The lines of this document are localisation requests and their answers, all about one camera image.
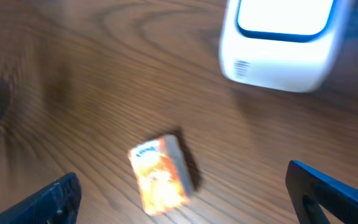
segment wooden surface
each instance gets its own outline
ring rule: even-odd
[[[221,74],[225,5],[0,0],[0,77],[16,93],[0,128],[0,212],[70,171],[78,223],[297,223],[292,159],[358,188],[358,2],[312,94]],[[148,217],[127,151],[172,130],[200,186],[187,206]]]

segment small orange and white box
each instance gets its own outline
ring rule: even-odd
[[[175,136],[164,135],[140,144],[129,151],[128,157],[148,215],[189,202],[193,188]]]

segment white appliance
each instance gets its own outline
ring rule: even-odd
[[[330,72],[354,0],[228,0],[219,57],[235,82],[313,91]]]

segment white screen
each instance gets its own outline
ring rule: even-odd
[[[241,0],[238,23],[249,31],[314,35],[326,25],[333,0]]]

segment orange package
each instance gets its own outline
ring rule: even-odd
[[[128,156],[147,214],[158,215],[189,201],[193,189],[175,136],[147,141]]]

